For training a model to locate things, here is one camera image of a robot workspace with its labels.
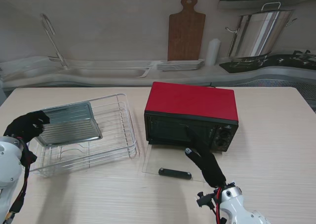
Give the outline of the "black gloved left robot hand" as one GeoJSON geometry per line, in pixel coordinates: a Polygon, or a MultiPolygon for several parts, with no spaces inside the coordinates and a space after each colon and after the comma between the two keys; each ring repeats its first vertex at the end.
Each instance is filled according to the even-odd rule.
{"type": "Polygon", "coordinates": [[[3,135],[20,137],[27,143],[38,137],[44,131],[44,125],[49,123],[50,118],[42,110],[30,112],[14,119],[3,135]]]}

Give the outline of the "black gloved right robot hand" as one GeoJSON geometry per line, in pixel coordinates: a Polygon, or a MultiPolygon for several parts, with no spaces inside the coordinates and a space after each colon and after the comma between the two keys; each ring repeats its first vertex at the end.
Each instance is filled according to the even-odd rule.
{"type": "Polygon", "coordinates": [[[208,145],[188,127],[186,127],[186,133],[191,141],[185,149],[186,156],[201,170],[205,181],[210,187],[225,186],[226,177],[222,173],[215,156],[210,152],[208,145]]]}

